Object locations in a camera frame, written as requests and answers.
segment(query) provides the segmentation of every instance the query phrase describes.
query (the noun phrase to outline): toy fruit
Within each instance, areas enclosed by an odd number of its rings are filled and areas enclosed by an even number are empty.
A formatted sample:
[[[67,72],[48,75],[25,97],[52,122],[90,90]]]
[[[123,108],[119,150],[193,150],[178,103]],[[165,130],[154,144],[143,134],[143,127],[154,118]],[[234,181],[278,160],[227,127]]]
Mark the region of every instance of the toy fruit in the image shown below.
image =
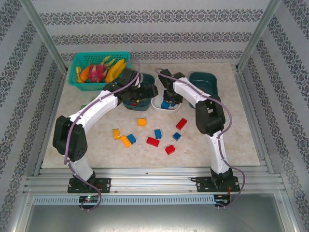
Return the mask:
[[[78,83],[84,83],[84,81],[81,80],[81,76],[79,75],[81,70],[82,70],[81,67],[79,67],[79,66],[76,67],[76,74],[77,74],[77,82]]]
[[[84,70],[81,73],[81,81],[85,82],[86,80],[88,80],[89,72],[90,70],[92,70],[93,66],[95,65],[91,64],[88,67],[84,68]]]
[[[117,78],[123,69],[126,67],[125,59],[119,60],[115,63],[111,69],[108,71],[105,82],[112,82],[115,78]]]
[[[92,83],[99,83],[104,80],[106,73],[107,73],[106,69],[98,67],[98,65],[95,65],[93,66],[92,70],[89,73],[89,80]]]

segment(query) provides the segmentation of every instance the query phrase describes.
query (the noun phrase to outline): plastic bowl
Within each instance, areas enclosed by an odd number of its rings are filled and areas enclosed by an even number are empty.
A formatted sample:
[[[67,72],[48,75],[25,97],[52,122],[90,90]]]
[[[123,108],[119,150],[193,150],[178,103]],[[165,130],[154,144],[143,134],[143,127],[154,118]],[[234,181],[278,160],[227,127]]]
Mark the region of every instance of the plastic bowl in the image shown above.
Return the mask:
[[[143,73],[143,82],[141,82],[140,85],[142,86],[142,85],[145,85],[145,84],[148,84],[148,83],[154,84],[155,78],[150,74]],[[148,110],[148,108],[150,106],[150,101],[151,101],[151,99],[141,101],[141,102],[137,103],[137,106],[131,105],[130,101],[124,101],[124,105],[129,110],[146,111],[146,110]]]
[[[181,103],[179,105],[171,106],[168,110],[161,108],[165,88],[161,83],[161,81],[159,80],[159,78],[155,79],[154,85],[158,88],[158,95],[151,99],[151,105],[153,106],[154,110],[160,113],[168,113],[168,114],[173,114],[177,112],[180,108]]]
[[[189,76],[189,81],[209,95],[218,95],[217,78],[209,72],[193,72]]]

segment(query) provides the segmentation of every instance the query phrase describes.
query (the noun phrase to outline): yellow lego brick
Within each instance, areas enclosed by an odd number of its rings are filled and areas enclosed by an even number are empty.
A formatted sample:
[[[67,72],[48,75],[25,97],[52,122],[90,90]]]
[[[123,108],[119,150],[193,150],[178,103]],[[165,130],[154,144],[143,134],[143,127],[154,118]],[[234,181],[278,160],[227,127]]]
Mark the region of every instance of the yellow lego brick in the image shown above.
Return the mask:
[[[145,127],[147,124],[147,120],[145,118],[139,118],[139,120],[137,121],[137,125],[139,125],[140,127]]]
[[[114,129],[112,132],[114,134],[114,140],[120,139],[120,130],[119,129]]]
[[[131,143],[130,141],[127,139],[127,137],[124,135],[124,136],[121,136],[120,137],[120,140],[121,142],[125,145],[126,148],[128,148],[129,146],[131,146]]]

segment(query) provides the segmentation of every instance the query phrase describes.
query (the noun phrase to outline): marble table surface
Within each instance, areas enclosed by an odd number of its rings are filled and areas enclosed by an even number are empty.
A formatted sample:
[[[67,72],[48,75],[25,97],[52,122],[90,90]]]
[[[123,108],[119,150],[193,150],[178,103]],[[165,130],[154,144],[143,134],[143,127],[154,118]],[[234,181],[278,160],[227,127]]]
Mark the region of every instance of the marble table surface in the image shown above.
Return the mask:
[[[191,72],[209,72],[217,77],[218,95],[233,116],[232,128],[224,135],[227,159],[236,166],[260,165],[248,121],[241,103],[234,74],[229,63],[194,64],[142,64],[141,71],[157,77],[155,68],[168,68],[171,73],[182,72],[187,77]],[[70,116],[88,104],[99,91],[80,91],[65,80],[56,118]],[[146,118],[147,126],[138,127],[138,118]],[[226,124],[229,119],[225,112]],[[185,118],[188,123],[179,131],[176,124]],[[52,146],[54,126],[49,138],[42,168],[67,168],[63,156]],[[121,135],[134,134],[137,142],[125,148],[120,140],[114,140],[112,130],[120,129]],[[155,129],[161,129],[159,147],[146,143],[154,137]],[[175,132],[181,134],[179,141],[172,138]],[[173,115],[157,113],[150,108],[139,112],[126,109],[123,104],[104,115],[87,134],[88,162],[93,168],[153,168],[153,167],[210,167],[211,155],[207,141],[195,125],[195,110],[184,100],[179,111]],[[174,145],[176,151],[167,155],[165,148]]]

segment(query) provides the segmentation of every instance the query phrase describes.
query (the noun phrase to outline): lego brick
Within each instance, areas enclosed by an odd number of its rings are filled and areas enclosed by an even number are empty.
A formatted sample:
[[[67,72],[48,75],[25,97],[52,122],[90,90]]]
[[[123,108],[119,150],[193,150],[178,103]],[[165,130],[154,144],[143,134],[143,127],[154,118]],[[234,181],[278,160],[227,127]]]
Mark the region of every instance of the lego brick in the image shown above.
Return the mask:
[[[114,140],[118,140],[120,139],[120,130],[119,129],[114,129],[112,131],[113,135],[114,135]]]
[[[130,141],[127,139],[127,137],[124,135],[124,136],[121,136],[120,137],[120,140],[121,142],[125,145],[126,148],[128,148],[129,146],[131,146],[131,143]]]
[[[147,124],[147,120],[145,118],[139,118],[139,120],[137,121],[137,125],[139,125],[140,127],[145,127]]]
[[[148,137],[148,139],[146,141],[146,143],[148,143],[148,144],[150,144],[152,146],[156,146],[156,147],[159,146],[159,142],[160,142],[159,140],[151,138],[151,137]]]
[[[177,133],[177,132],[173,135],[173,138],[174,138],[176,141],[178,141],[178,140],[180,139],[180,137],[181,137],[181,135],[180,135],[179,133]]]
[[[127,139],[130,141],[131,144],[134,144],[136,142],[136,138],[134,137],[133,134],[129,134],[127,136]]]
[[[161,133],[161,130],[160,129],[156,129],[154,131],[155,133],[155,139],[161,139],[162,138],[162,133]]]
[[[183,128],[183,126],[187,123],[187,120],[185,120],[184,118],[182,120],[179,121],[179,123],[176,125],[176,128],[181,130]]]
[[[168,110],[168,109],[169,109],[169,103],[166,103],[165,101],[162,102],[161,108],[162,108],[162,109],[165,109],[165,110]]]
[[[168,146],[167,148],[165,148],[165,151],[168,155],[172,154],[175,151],[175,148],[173,145]]]

